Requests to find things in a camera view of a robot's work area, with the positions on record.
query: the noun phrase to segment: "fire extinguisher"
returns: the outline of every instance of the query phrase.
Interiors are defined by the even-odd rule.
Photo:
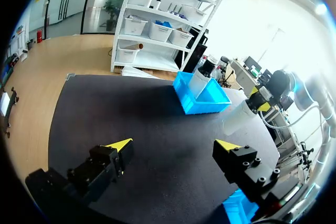
[[[42,30],[37,30],[37,43],[42,42]]]

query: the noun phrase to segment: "wooden floor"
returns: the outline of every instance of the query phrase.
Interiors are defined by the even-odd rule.
[[[6,143],[18,177],[48,169],[49,130],[55,106],[68,73],[114,74],[108,51],[113,35],[65,36],[34,44],[28,58],[15,66],[5,90],[14,87],[20,101],[13,107]],[[175,73],[150,71],[174,80]]]

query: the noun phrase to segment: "desk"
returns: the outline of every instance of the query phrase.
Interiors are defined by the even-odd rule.
[[[237,82],[244,88],[244,94],[249,97],[254,86],[259,85],[255,79],[237,60],[230,62],[235,70]]]
[[[65,82],[49,134],[49,166],[66,175],[89,149],[133,138],[134,158],[90,207],[127,223],[204,223],[236,189],[212,158],[218,138],[258,150],[275,167],[278,151],[259,117],[226,137],[222,119],[246,99],[225,90],[222,113],[185,115],[172,81],[75,76]]]

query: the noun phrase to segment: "white shelving unit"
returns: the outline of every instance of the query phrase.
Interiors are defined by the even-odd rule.
[[[144,35],[144,34],[142,34],[141,36],[136,36],[136,35],[124,34],[123,32],[121,32],[119,34],[119,39],[132,40],[132,41],[137,41],[137,42],[142,42],[142,43],[150,43],[150,44],[159,45],[159,46],[163,46],[163,47],[173,48],[173,49],[176,49],[176,50],[190,52],[190,49],[187,49],[185,47],[180,47],[180,46],[171,44],[169,41],[162,42],[162,41],[150,39],[148,35]]]
[[[171,14],[171,13],[168,13],[168,12],[163,12],[161,10],[150,9],[150,8],[147,8],[147,7],[144,7],[144,6],[141,6],[141,5],[127,5],[126,8],[127,9],[132,9],[132,10],[141,10],[141,11],[147,12],[147,13],[154,13],[154,14],[157,14],[159,16],[170,18],[170,19],[176,20],[178,22],[184,23],[188,26],[195,27],[199,30],[202,29],[202,26],[199,26],[195,23],[192,23],[189,20],[186,20],[184,18],[180,18],[179,16],[176,16],[174,14]]]
[[[144,6],[141,6],[140,4],[134,4],[130,3],[130,0],[124,0],[120,14],[118,17],[118,23],[115,31],[114,36],[114,42],[113,42],[113,48],[112,48],[112,57],[111,57],[111,72],[114,71],[115,66],[132,66],[136,68],[148,68],[148,69],[155,69],[155,70],[163,70],[163,71],[171,71],[171,72],[178,72],[182,71],[187,64],[188,60],[190,59],[190,56],[192,55],[193,51],[195,50],[198,42],[201,39],[202,34],[205,32],[205,29],[207,25],[209,24],[211,18],[215,14],[215,12],[218,9],[218,6],[220,5],[222,0],[190,0],[190,2],[195,3],[197,6],[200,6],[201,3],[209,3],[209,6],[206,9],[209,9],[210,7],[213,7],[213,10],[208,15],[208,18],[203,26],[200,26],[199,24],[195,24],[193,22],[190,22],[186,19],[182,19],[179,16],[173,15],[168,12],[164,12],[162,10],[155,10],[150,9]],[[195,38],[195,42],[193,43],[192,47],[190,49],[180,47],[177,45],[174,45],[167,42],[157,41],[150,39],[147,34],[144,32],[141,36],[135,36],[135,35],[126,35],[123,32],[122,24],[124,21],[124,16],[126,12],[131,12],[134,10],[135,12],[142,12],[144,15],[151,15],[151,17],[157,17],[157,19],[162,19],[162,17],[168,18],[169,20],[172,20],[176,22],[177,24],[181,24],[186,26],[186,29],[189,30],[191,27],[194,27],[196,29],[200,30],[199,36]],[[153,47],[153,50],[141,50],[138,52],[136,59],[132,63],[122,63],[116,61],[116,55],[118,51],[118,43],[120,41],[136,41],[141,42],[144,44],[149,45],[155,45]],[[160,50],[160,52],[157,50],[157,47],[164,47],[164,50]],[[174,60],[174,56],[176,56],[177,50],[182,51],[182,62],[181,67],[179,68]]]

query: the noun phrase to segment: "white storage bin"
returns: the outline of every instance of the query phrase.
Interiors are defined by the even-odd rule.
[[[125,34],[140,36],[148,21],[138,18],[125,18]]]
[[[124,62],[124,63],[132,63],[140,49],[137,50],[130,50],[130,49],[122,49],[118,45],[118,53],[116,56],[116,62]]]
[[[189,21],[198,25],[201,23],[202,19],[206,15],[206,13],[191,5],[182,5],[180,13],[184,15]]]
[[[194,37],[194,35],[175,29],[172,34],[170,34],[169,40],[174,45],[186,47],[192,37]]]
[[[151,22],[151,27],[149,29],[149,37],[154,40],[166,42],[173,30],[174,28],[161,26],[154,22]]]

